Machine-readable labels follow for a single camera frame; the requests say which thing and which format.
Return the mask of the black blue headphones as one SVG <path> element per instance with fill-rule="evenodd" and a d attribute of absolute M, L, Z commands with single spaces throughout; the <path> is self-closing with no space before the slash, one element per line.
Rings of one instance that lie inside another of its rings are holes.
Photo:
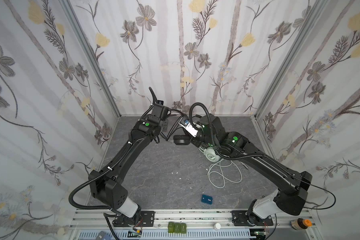
<path fill-rule="evenodd" d="M 190 120 L 189 116 L 180 110 L 170 109 L 167 121 L 168 123 L 172 123 L 172 126 L 166 135 L 161 133 L 161 137 L 166 142 L 170 142 L 178 146 L 186 146 L 191 143 L 192 136 L 179 125 L 180 120 L 184 117 Z"/>

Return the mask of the mint green headphones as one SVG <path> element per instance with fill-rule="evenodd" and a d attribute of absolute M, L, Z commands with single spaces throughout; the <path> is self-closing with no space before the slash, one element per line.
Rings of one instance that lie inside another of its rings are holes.
<path fill-rule="evenodd" d="M 230 161 L 227 165 L 222 165 L 222 163 L 224 161 L 227 161 L 225 159 L 222 159 L 220 156 L 217 156 L 213 153 L 213 148 L 212 147 L 208 147 L 205 148 L 203 146 L 198 147 L 199 151 L 204 155 L 204 157 L 211 162 L 209 168 L 207 169 L 207 177 L 209 182 L 212 184 L 213 187 L 217 188 L 217 189 L 223 189 L 226 186 L 226 182 L 230 182 L 233 184 L 239 184 L 243 181 L 243 174 L 242 171 L 240 170 L 239 166 L 237 164 L 235 164 L 234 162 Z M 229 168 L 231 166 L 234 166 L 239 173 L 240 178 L 236 181 L 229 179 L 228 177 L 225 176 L 224 174 L 224 169 Z M 213 174 L 216 174 L 218 176 L 221 177 L 223 183 L 219 186 L 216 185 L 213 181 L 211 176 Z"/>

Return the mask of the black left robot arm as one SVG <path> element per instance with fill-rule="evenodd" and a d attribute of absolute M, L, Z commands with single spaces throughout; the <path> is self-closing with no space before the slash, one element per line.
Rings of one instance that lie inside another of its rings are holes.
<path fill-rule="evenodd" d="M 163 122 L 168 117 L 168 107 L 159 101 L 152 88 L 149 88 L 153 102 L 149 109 L 140 117 L 128 132 L 128 139 L 116 156 L 101 170 L 92 171 L 88 181 L 76 187 L 69 195 L 69 203 L 81 210 L 110 210 L 133 219 L 139 213 L 140 206 L 128 197 L 128 191 L 122 186 L 131 166 L 151 143 L 160 142 Z M 99 206 L 85 206 L 77 203 L 74 196 L 89 186 L 93 198 L 100 201 Z"/>

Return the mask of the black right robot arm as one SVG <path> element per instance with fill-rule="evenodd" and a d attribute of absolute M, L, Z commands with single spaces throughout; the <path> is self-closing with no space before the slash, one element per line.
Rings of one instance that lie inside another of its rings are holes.
<path fill-rule="evenodd" d="M 209 153 L 222 160 L 242 162 L 277 186 L 272 194 L 252 201 L 246 212 L 250 225 L 278 213 L 298 216 L 307 208 L 313 176 L 284 166 L 240 133 L 225 131 L 220 119 L 210 114 L 204 104 L 191 105 L 189 122 L 184 128 L 195 146 L 206 147 Z"/>

